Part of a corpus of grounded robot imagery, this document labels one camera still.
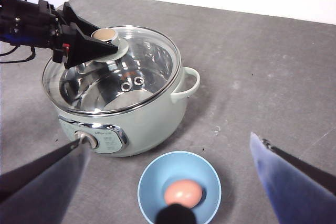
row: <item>pot lid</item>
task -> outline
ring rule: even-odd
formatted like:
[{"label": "pot lid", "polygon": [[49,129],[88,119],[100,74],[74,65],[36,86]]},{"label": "pot lid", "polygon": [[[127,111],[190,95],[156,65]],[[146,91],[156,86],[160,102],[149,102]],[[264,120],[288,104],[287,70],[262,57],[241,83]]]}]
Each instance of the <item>pot lid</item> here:
[{"label": "pot lid", "polygon": [[92,36],[118,46],[118,52],[70,69],[51,59],[45,67],[44,89],[62,110],[98,115],[133,108],[163,92],[180,68],[177,47],[157,31],[119,26]]}]

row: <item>robotic arm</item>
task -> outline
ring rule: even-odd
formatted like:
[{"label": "robotic arm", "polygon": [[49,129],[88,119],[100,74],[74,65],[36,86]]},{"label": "robotic arm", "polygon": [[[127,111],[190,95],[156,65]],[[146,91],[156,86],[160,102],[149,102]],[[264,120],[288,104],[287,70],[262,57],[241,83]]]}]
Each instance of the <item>robotic arm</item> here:
[{"label": "robotic arm", "polygon": [[68,2],[55,10],[47,1],[33,4],[1,0],[0,40],[14,46],[26,45],[53,50],[53,61],[71,68],[117,52],[118,47],[91,38],[99,27],[76,15]]}]

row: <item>pot rim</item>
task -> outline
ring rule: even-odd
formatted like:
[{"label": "pot rim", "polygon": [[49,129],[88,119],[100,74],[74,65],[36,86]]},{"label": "pot rim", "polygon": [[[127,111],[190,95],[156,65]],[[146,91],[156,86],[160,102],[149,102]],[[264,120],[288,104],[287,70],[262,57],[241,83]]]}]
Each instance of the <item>pot rim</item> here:
[{"label": "pot rim", "polygon": [[150,102],[154,101],[155,99],[157,99],[158,97],[160,97],[167,89],[169,89],[172,84],[175,82],[175,80],[177,79],[177,76],[180,73],[181,70],[181,65],[182,65],[182,59],[181,59],[181,53],[178,49],[178,47],[176,46],[176,44],[166,35],[164,35],[163,33],[156,31],[154,29],[151,28],[147,28],[147,27],[142,27],[142,26],[135,26],[135,25],[122,25],[122,26],[110,26],[110,28],[119,28],[119,27],[135,27],[135,28],[142,28],[142,29],[146,29],[146,30],[150,30],[153,31],[161,36],[163,36],[164,38],[166,38],[173,46],[173,48],[176,50],[176,59],[177,59],[177,66],[175,69],[175,72],[172,73],[172,79],[167,82],[160,90],[158,90],[155,94],[153,94],[152,96],[148,97],[147,99],[142,100],[141,102],[135,103],[133,105],[127,106],[127,107],[122,107],[122,108],[118,108],[118,109],[114,109],[114,110],[107,110],[107,111],[82,111],[82,110],[76,110],[76,109],[72,109],[72,108],[68,108],[66,106],[61,106],[58,103],[56,103],[56,101],[53,99],[53,97],[51,97],[51,95],[48,93],[45,85],[44,85],[44,76],[45,76],[45,72],[46,72],[46,68],[49,65],[49,63],[53,60],[52,57],[48,60],[47,64],[44,67],[43,73],[42,73],[42,86],[43,86],[43,90],[44,92],[47,94],[47,96],[50,98],[50,100],[52,101],[52,103],[59,109],[68,112],[70,114],[74,114],[74,115],[80,115],[80,116],[87,116],[87,117],[101,117],[101,116],[108,116],[108,115],[117,115],[117,114],[124,114],[124,113],[128,113],[131,112],[133,110],[139,109],[147,104],[149,104]]}]

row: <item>egg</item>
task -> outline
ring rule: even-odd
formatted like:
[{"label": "egg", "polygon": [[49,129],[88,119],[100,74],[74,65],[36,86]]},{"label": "egg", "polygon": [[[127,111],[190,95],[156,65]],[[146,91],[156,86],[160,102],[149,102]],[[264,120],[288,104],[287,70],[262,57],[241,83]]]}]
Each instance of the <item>egg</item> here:
[{"label": "egg", "polygon": [[180,204],[187,208],[196,206],[201,197],[201,186],[191,179],[182,179],[172,183],[164,193],[164,201],[167,205]]}]

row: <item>gray table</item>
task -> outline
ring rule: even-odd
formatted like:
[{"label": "gray table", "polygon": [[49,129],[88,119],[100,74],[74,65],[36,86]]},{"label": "gray table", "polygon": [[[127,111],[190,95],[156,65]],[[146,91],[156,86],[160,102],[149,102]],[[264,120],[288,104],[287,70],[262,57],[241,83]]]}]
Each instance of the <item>gray table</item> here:
[{"label": "gray table", "polygon": [[[70,2],[100,27],[133,24],[166,34],[202,84],[181,125],[157,148],[92,156],[64,223],[146,223],[137,203],[140,175],[173,150],[198,153],[217,170],[223,200],[213,224],[277,223],[249,151],[251,131],[336,174],[336,26],[150,0]],[[11,58],[29,53],[21,47]],[[31,62],[1,66],[2,173],[68,142],[41,85],[49,57],[38,49]]]}]

